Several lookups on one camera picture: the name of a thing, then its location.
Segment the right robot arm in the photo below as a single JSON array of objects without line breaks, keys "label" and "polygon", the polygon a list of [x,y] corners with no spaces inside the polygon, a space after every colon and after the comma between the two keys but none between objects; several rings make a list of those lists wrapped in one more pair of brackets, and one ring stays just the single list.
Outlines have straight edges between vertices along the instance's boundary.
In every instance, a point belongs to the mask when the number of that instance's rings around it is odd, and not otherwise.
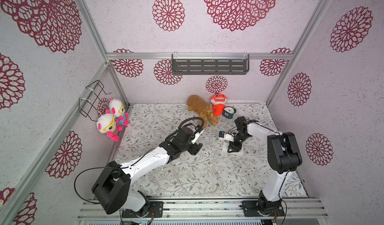
[{"label": "right robot arm", "polygon": [[280,132],[262,125],[257,120],[238,117],[235,119],[237,133],[219,132],[225,141],[228,153],[238,153],[243,142],[255,137],[267,144],[267,159],[271,172],[265,187],[260,191],[255,207],[262,216],[268,216],[282,204],[283,188],[288,178],[303,162],[296,137],[291,132]]}]

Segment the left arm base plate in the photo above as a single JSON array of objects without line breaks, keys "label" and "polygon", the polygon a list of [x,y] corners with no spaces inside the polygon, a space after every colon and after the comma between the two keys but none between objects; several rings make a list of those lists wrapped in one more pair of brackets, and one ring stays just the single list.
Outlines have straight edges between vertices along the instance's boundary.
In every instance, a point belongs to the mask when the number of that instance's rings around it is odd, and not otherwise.
[{"label": "left arm base plate", "polygon": [[149,201],[138,212],[124,209],[122,218],[161,218],[163,216],[164,202]]}]

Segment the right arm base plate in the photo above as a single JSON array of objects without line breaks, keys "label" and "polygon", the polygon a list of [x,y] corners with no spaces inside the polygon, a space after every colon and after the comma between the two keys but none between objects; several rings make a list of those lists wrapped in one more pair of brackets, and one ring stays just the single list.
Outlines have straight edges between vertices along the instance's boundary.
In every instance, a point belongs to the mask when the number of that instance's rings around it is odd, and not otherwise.
[{"label": "right arm base plate", "polygon": [[242,201],[240,207],[243,209],[245,217],[280,217],[285,215],[281,201],[248,200]]}]

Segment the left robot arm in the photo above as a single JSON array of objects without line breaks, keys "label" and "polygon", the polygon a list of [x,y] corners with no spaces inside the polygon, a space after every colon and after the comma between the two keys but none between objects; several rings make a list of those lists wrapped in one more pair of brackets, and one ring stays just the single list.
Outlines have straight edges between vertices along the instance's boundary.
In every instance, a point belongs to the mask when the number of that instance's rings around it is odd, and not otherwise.
[{"label": "left robot arm", "polygon": [[122,164],[115,161],[108,163],[92,187],[106,214],[125,209],[140,217],[145,216],[149,212],[150,201],[142,192],[131,191],[131,184],[148,172],[178,159],[183,152],[196,155],[203,146],[197,143],[203,131],[201,126],[194,130],[181,127],[138,159]]}]

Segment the white power strip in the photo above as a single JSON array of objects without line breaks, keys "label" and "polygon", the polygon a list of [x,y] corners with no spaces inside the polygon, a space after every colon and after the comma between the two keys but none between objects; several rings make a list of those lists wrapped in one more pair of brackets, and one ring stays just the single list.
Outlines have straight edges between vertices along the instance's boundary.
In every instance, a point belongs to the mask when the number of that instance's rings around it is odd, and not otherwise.
[{"label": "white power strip", "polygon": [[227,154],[233,155],[233,156],[243,156],[244,155],[243,150],[240,150],[239,152],[235,152],[233,149],[229,149],[229,145],[230,145],[230,143],[228,143],[228,142],[223,143],[222,150],[224,153],[227,153]]}]

